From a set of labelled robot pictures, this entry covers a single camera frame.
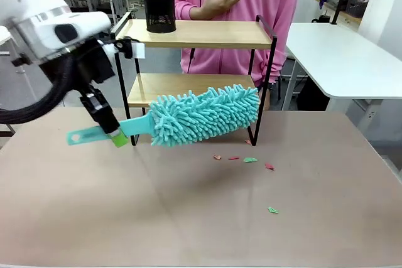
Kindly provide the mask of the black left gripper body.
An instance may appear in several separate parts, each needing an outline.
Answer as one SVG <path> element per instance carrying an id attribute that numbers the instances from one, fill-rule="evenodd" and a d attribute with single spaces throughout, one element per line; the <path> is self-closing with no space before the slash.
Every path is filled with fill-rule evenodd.
<path id="1" fill-rule="evenodd" d="M 90 38 L 72 51 L 75 60 L 73 90 L 86 93 L 92 82 L 101 84 L 115 75 L 103 46 L 102 42 Z"/>

